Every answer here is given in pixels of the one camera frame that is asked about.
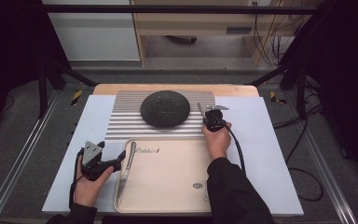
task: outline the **wooden table edge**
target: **wooden table edge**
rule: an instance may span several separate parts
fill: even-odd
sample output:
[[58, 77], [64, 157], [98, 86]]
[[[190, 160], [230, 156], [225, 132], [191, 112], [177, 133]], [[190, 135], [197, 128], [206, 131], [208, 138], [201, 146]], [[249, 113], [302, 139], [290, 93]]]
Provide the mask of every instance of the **wooden table edge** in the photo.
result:
[[117, 95], [119, 91], [212, 91], [215, 96], [258, 97], [255, 86], [233, 84], [99, 84], [93, 95]]

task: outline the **metal tray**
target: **metal tray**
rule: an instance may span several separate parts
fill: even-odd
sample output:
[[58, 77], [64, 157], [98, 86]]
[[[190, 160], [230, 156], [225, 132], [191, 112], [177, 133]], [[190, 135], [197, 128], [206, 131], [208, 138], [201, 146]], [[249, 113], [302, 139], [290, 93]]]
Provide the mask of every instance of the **metal tray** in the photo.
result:
[[211, 160], [203, 137], [132, 138], [125, 144], [127, 151], [120, 175], [130, 158], [131, 142], [136, 151], [118, 203], [119, 213], [167, 214], [209, 213], [211, 211], [206, 180]]

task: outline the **black sleeve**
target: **black sleeve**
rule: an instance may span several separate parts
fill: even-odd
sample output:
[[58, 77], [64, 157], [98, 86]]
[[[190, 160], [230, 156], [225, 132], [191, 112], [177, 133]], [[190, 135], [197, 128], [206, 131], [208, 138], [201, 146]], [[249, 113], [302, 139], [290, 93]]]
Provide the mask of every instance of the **black sleeve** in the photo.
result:
[[214, 224], [274, 223], [269, 208], [238, 165], [218, 158], [208, 167]]
[[56, 215], [47, 224], [93, 224], [96, 215], [97, 208], [73, 203], [68, 217]]

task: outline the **white cabinet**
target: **white cabinet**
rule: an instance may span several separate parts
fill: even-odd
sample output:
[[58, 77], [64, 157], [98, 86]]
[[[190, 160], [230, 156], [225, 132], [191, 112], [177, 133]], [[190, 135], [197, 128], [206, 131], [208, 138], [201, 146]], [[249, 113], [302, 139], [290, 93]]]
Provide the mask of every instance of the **white cabinet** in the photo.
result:
[[[43, 0], [49, 5], [129, 5], [128, 0]], [[69, 61], [139, 61], [130, 13], [49, 13]]]

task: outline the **black round disc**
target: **black round disc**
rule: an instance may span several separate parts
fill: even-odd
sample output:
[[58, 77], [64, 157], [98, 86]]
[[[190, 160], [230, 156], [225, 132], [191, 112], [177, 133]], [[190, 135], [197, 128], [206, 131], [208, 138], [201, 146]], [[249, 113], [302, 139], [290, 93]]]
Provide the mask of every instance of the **black round disc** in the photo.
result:
[[156, 128], [172, 128], [182, 124], [190, 114], [190, 103], [176, 91], [156, 91], [141, 105], [144, 121]]

